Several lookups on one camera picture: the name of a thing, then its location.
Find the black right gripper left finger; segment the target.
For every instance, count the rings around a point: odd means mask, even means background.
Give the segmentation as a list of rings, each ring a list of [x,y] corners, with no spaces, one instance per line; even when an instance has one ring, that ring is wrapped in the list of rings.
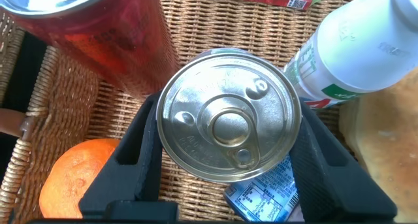
[[[159,200],[163,146],[156,110],[160,94],[146,98],[79,201],[84,219],[178,219],[178,204]]]

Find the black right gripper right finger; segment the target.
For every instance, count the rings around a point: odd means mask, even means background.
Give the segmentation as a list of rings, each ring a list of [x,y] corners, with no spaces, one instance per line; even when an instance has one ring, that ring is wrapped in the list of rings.
[[[301,105],[289,152],[303,218],[308,223],[391,223],[397,207],[317,114]]]

